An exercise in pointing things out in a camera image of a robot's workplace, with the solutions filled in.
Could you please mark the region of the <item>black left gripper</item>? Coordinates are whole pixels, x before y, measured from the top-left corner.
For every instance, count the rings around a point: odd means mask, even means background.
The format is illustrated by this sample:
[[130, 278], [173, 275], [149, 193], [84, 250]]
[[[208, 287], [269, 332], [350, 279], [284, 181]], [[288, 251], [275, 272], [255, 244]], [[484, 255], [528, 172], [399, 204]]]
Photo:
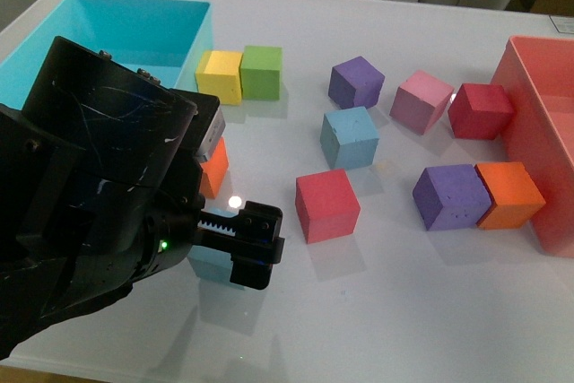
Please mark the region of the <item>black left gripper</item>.
[[[66, 134], [83, 148], [66, 185], [68, 285], [119, 287], [181, 260], [204, 204], [196, 151], [219, 100], [103, 86], [66, 103]], [[263, 290], [281, 262], [282, 219], [251, 201], [203, 212], [193, 246], [230, 254], [230, 281]]]

